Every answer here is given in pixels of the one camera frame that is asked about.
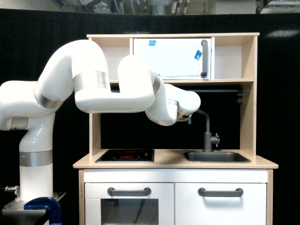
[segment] faucet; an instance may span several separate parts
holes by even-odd
[[[214,150],[212,149],[212,144],[215,144],[216,147],[218,146],[218,144],[220,143],[220,137],[219,135],[216,133],[216,136],[212,136],[211,132],[210,132],[210,117],[208,116],[208,114],[203,111],[198,109],[196,111],[199,114],[202,114],[205,116],[206,118],[206,131],[204,132],[204,148],[203,148],[203,152],[213,152]]]

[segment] cabinet door handle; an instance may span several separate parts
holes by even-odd
[[[202,45],[202,72],[200,73],[201,78],[205,78],[207,77],[207,73],[208,73],[208,66],[209,66],[209,62],[208,62],[208,42],[207,40],[203,40],[201,42]]]
[[[151,194],[151,189],[149,187],[146,187],[144,190],[133,190],[133,191],[127,191],[127,190],[115,190],[113,187],[110,187],[107,190],[107,193],[110,196],[148,196]]]
[[[204,188],[198,190],[198,194],[203,197],[241,197],[243,189],[237,188],[235,191],[207,191]]]

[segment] stove top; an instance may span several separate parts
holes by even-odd
[[[109,149],[96,163],[153,163],[154,149]]]

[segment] oven door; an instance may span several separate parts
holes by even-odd
[[[86,183],[86,225],[173,225],[173,183]]]

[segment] oven window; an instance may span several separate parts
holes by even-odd
[[[158,225],[158,199],[101,199],[102,225]]]

